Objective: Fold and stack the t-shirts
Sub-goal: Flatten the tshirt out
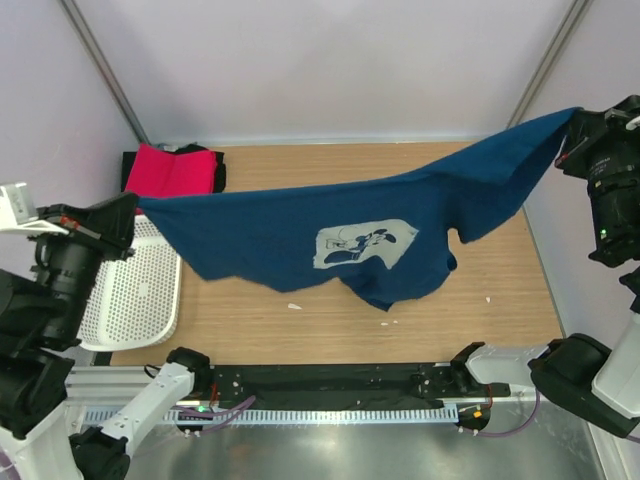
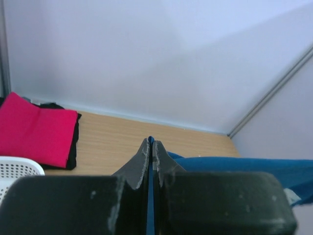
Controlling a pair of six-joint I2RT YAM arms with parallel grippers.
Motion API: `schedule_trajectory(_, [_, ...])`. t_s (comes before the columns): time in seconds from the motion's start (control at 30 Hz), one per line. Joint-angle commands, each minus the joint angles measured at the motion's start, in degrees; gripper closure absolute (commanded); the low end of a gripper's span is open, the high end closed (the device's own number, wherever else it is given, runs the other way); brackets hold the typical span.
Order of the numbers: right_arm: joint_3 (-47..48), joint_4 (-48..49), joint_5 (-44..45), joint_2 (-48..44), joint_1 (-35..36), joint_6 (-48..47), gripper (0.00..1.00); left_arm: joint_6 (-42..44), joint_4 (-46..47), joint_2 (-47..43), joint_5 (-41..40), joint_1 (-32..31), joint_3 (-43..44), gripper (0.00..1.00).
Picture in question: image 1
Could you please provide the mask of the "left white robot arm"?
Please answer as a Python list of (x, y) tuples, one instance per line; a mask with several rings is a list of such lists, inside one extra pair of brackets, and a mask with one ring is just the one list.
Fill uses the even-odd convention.
[(133, 256), (139, 198), (38, 208), (24, 183), (1, 188), (1, 230), (35, 244), (33, 280), (1, 273), (1, 450), (12, 479), (123, 479), (140, 443), (180, 400), (212, 387), (209, 358), (173, 350), (152, 381), (103, 426), (70, 435), (63, 352), (77, 337), (100, 267)]

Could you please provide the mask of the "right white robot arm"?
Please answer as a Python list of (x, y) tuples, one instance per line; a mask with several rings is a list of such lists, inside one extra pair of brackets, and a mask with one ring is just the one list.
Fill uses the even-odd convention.
[[(587, 183), (595, 248), (589, 259), (616, 268), (639, 258), (639, 98), (601, 111), (580, 110), (555, 162)], [(537, 398), (631, 442), (639, 425), (639, 303), (609, 348), (573, 333), (546, 345), (500, 348), (476, 342), (451, 361), (451, 384), (471, 396), (493, 383), (534, 389)]]

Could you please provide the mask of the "blue printed t-shirt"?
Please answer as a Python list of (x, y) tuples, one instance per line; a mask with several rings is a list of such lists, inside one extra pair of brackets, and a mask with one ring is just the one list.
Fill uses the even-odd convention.
[(208, 281), (279, 292), (338, 279), (380, 310), (431, 294), (464, 243), (511, 219), (558, 155), (574, 115), (557, 111), (382, 179), (144, 198), (142, 212)]

